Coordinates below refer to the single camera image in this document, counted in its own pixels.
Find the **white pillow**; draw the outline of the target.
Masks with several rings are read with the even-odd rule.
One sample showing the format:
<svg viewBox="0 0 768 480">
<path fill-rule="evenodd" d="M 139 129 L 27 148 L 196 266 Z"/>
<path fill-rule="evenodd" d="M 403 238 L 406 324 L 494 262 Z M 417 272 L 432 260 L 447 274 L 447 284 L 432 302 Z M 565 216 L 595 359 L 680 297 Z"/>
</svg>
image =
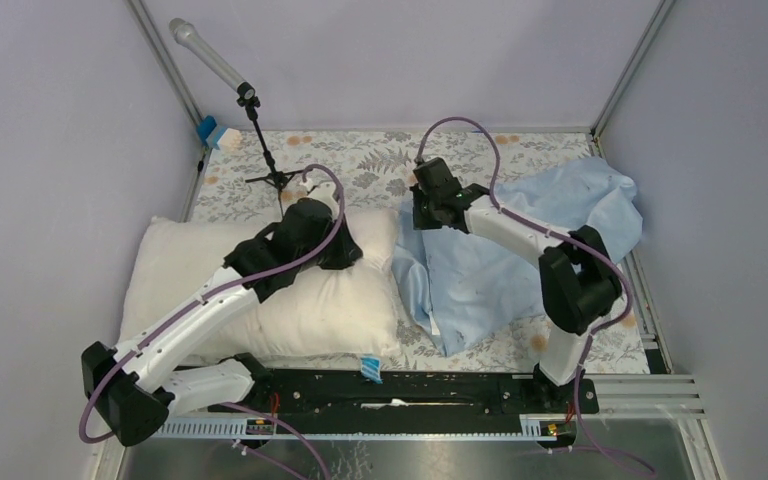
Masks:
<svg viewBox="0 0 768 480">
<path fill-rule="evenodd" d="M 213 361 L 239 353 L 260 359 L 395 354 L 398 314 L 390 268 L 397 214 L 388 208 L 351 211 L 347 225 L 363 252 L 353 266 L 301 272 L 290 287 L 236 315 L 193 355 Z M 253 224 L 154 218 L 139 246 L 119 338 L 128 340 L 172 313 L 258 230 Z"/>
</svg>

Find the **light blue pillowcase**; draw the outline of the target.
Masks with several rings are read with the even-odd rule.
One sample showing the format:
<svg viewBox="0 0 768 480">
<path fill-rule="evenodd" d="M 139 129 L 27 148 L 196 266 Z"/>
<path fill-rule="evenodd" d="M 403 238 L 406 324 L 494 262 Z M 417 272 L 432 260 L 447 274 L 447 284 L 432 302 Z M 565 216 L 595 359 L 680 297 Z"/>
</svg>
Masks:
<svg viewBox="0 0 768 480">
<path fill-rule="evenodd" d="M 643 219 L 635 181 L 599 157 L 570 160 L 500 183 L 501 203 L 565 231 L 595 228 L 619 261 L 639 242 Z M 451 228 L 414 229 L 412 201 L 398 209 L 392 271 L 406 311 L 450 357 L 511 322 L 543 313 L 539 272 L 506 248 Z"/>
</svg>

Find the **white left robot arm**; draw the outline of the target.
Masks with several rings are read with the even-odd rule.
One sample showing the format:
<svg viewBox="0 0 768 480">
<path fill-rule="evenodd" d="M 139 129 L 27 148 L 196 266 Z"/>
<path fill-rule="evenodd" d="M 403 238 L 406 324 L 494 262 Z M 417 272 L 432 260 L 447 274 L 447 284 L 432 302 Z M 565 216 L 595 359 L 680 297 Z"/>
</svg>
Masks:
<svg viewBox="0 0 768 480">
<path fill-rule="evenodd" d="M 299 273 L 311 267 L 343 270 L 361 255 L 339 195 L 311 196 L 290 206 L 280 221 L 239 243 L 172 313 L 113 347 L 96 341 L 82 352 L 87 405 L 80 439 L 94 444 L 116 438 L 135 446 L 174 413 L 222 402 L 261 409 L 271 387 L 243 362 L 230 359 L 183 372 L 179 364 L 234 316 L 290 287 Z"/>
</svg>

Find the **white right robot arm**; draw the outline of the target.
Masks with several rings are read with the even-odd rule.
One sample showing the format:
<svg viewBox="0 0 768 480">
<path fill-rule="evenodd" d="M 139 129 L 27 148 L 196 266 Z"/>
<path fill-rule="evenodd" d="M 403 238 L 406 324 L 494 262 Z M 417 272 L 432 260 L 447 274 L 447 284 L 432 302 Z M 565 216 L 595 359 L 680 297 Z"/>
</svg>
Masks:
<svg viewBox="0 0 768 480">
<path fill-rule="evenodd" d="M 552 322 L 548 350 L 537 364 L 535 402 L 557 412 L 573 398 L 592 336 L 627 290 L 600 233 L 585 225 L 560 228 L 500 204 L 484 186 L 464 186 L 441 158 L 413 170 L 413 225 L 417 230 L 459 231 L 495 243 L 539 272 L 543 309 Z"/>
</svg>

